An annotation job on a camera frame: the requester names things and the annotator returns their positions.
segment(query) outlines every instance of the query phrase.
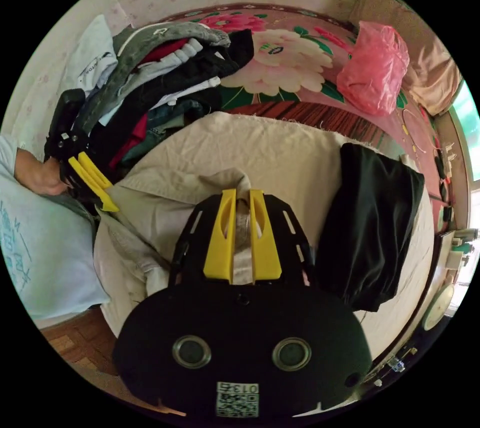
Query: red clothing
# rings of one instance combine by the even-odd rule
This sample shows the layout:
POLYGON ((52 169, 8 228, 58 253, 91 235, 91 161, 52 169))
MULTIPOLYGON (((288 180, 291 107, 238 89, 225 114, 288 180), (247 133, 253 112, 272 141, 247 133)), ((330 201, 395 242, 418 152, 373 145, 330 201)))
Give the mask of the red clothing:
POLYGON ((162 58, 165 58, 170 53, 173 53, 176 50, 179 50, 188 42, 188 38, 177 39, 175 41, 169 41, 168 43, 161 44, 157 46, 153 51, 151 51, 140 63, 139 65, 143 65, 144 63, 150 62, 159 62, 162 58))
MULTIPOLYGON (((151 51, 140 63, 159 62, 162 58, 165 58, 170 53, 179 50, 188 42, 188 38, 182 38, 168 43, 161 44, 153 51, 151 51)), ((135 146, 139 145, 145 140, 147 136, 147 114, 144 114, 141 120, 136 124, 128 141, 121 147, 118 153, 113 157, 109 166, 111 169, 115 169, 117 164, 122 161, 122 158, 135 146)))
POLYGON ((147 136, 147 114, 145 113, 141 120, 136 124, 136 127, 133 129, 130 138, 128 141, 120 148, 118 153, 113 157, 110 162, 110 168, 113 170, 119 162, 122 161, 122 158, 133 148, 139 145, 142 141, 145 140, 147 136))

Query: bag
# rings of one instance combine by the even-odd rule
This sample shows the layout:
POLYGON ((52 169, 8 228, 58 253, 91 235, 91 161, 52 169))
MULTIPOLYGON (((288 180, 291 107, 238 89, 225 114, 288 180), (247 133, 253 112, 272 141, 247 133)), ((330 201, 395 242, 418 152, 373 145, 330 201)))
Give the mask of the bag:
POLYGON ((351 60, 336 79, 338 91, 359 110, 387 116, 396 107, 410 58, 391 26, 360 21, 351 60))

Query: sticker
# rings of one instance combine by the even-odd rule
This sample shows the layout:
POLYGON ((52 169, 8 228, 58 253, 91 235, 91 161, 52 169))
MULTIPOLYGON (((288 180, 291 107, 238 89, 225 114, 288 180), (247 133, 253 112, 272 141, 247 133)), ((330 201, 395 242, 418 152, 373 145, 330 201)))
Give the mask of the sticker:
POLYGON ((215 411, 218 417, 258 418, 259 401, 258 383, 219 381, 216 384, 215 411))

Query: wire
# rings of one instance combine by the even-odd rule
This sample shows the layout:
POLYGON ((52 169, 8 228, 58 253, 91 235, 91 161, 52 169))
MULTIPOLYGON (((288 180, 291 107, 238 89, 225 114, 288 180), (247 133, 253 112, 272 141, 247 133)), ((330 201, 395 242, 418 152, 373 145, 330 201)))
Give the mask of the wire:
MULTIPOLYGON (((423 121, 422 119, 420 119, 415 113, 413 113, 412 111, 410 111, 408 108, 404 108, 404 109, 402 110, 401 117, 402 117, 402 119, 403 119, 403 124, 404 124, 405 126, 407 126, 407 121, 405 120, 405 113, 410 113, 411 116, 413 116, 418 122, 420 122, 420 125, 421 125, 421 127, 423 128, 425 134, 427 135, 428 141, 429 141, 431 147, 433 148, 434 153, 436 153, 436 152, 439 150, 439 148, 437 148, 437 147, 434 145, 434 143, 432 142, 432 140, 430 139, 430 133, 428 133, 427 127, 425 126, 424 121, 423 121)), ((409 133, 409 135, 410 135, 411 140, 413 141, 413 144, 414 144, 423 154, 426 154, 427 152, 426 152, 424 149, 420 148, 420 146, 418 146, 418 143, 416 143, 416 141, 414 140, 414 137, 412 136, 412 133, 411 133, 410 130, 408 130, 408 133, 409 133)))

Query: human hand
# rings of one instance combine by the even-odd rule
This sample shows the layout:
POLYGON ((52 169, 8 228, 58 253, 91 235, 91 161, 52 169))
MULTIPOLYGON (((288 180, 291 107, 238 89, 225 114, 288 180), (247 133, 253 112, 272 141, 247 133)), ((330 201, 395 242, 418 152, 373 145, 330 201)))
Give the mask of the human hand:
POLYGON ((60 179, 60 163, 55 158, 49 158, 39 167, 37 181, 39 195, 61 195, 68 188, 69 186, 60 179))

